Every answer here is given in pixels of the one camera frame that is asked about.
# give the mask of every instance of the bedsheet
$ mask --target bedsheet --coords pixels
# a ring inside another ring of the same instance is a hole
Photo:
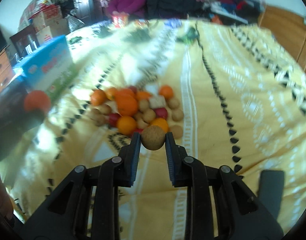
[[[79,76],[36,136],[25,134],[0,172],[27,219],[77,165],[100,165],[130,139],[87,117],[92,89],[170,85],[184,111],[176,143],[205,165],[228,165],[253,192],[263,169],[285,171],[278,222],[286,233],[306,208],[306,76],[268,30],[182,21],[150,22],[148,40],[127,39],[130,23],[99,38],[91,27],[67,36]],[[198,37],[185,36],[190,31]],[[135,184],[119,189],[121,239],[183,239],[186,190],[169,181],[165,147],[141,148]]]

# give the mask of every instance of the pile of clothes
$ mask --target pile of clothes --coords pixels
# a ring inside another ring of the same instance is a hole
[[[149,19],[218,16],[220,24],[256,22],[260,14],[260,4],[251,0],[147,0],[147,8]]]

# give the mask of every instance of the bed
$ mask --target bed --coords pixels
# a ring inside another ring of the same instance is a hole
[[[88,118],[92,89],[170,85],[181,99],[176,143],[205,165],[230,166],[253,192],[264,169],[285,171],[278,222],[284,233],[306,208],[306,76],[269,30],[183,20],[150,21],[148,41],[126,41],[130,23],[107,38],[92,27],[67,36],[78,77],[44,123],[0,163],[17,216],[26,220],[77,165],[98,166],[130,139]],[[195,29],[197,39],[187,37]],[[172,187],[165,148],[141,148],[132,188],[119,189],[121,239],[183,239],[186,190]]]

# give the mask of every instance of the door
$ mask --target door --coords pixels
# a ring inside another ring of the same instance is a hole
[[[93,0],[75,0],[77,4],[77,18],[86,25],[94,23]]]

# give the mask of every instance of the metal screw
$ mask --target metal screw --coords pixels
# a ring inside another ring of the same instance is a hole
[[[186,157],[184,158],[184,161],[185,161],[186,163],[192,163],[192,162],[194,161],[194,158],[191,157],[191,156],[186,156]]]
[[[122,158],[120,156],[116,156],[112,158],[112,162],[114,163],[120,163],[122,161]]]
[[[78,166],[75,167],[74,171],[77,172],[77,173],[80,173],[80,172],[84,171],[84,166],[78,165]]]
[[[231,171],[231,169],[229,168],[229,166],[226,166],[226,165],[222,166],[222,167],[221,167],[221,170],[222,170],[222,172],[225,172],[225,173],[230,173],[230,171]]]

